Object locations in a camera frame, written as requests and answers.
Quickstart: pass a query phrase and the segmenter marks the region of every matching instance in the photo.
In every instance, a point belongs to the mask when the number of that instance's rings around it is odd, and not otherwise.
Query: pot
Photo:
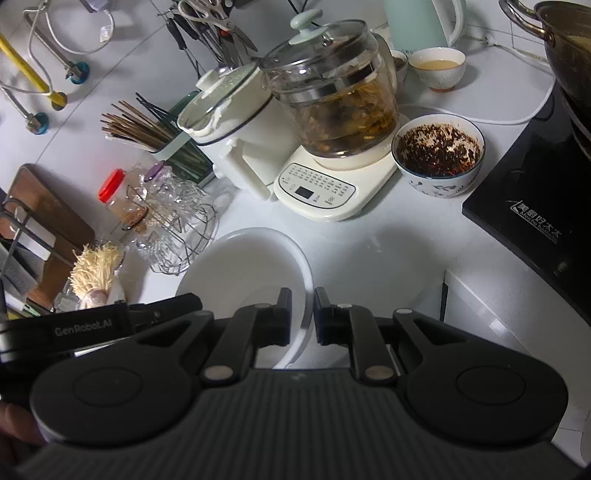
[[[298,141],[262,80],[254,64],[221,74],[211,70],[177,123],[210,158],[216,177],[266,200]]]
[[[591,8],[568,2],[541,2],[534,9],[519,0],[499,0],[509,19],[544,40],[556,80],[585,115],[591,118]],[[519,14],[542,23],[538,27]]]

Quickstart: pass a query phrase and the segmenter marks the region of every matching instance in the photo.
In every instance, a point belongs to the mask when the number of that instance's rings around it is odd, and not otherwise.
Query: electric kettle
[[[256,64],[207,72],[177,124],[212,161],[216,177],[267,200],[299,143],[263,79]]]
[[[456,14],[455,27],[446,1],[450,0],[384,0],[394,48],[411,54],[455,43],[465,26],[466,0],[451,0]]]

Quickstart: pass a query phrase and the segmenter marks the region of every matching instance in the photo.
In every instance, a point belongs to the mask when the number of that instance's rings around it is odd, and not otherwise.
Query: tea
[[[459,66],[459,63],[451,60],[429,60],[421,63],[418,68],[421,70],[448,70]]]

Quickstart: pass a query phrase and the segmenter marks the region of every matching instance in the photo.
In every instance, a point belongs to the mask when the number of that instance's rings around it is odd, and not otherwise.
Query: human hand
[[[19,439],[31,445],[45,444],[30,411],[14,403],[0,401],[0,458],[15,464],[17,458],[12,447],[12,439]]]

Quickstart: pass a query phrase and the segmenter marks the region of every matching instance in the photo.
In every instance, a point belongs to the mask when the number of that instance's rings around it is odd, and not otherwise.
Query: kettle control panel
[[[322,209],[344,205],[355,186],[298,163],[290,163],[279,176],[279,185],[291,197]]]

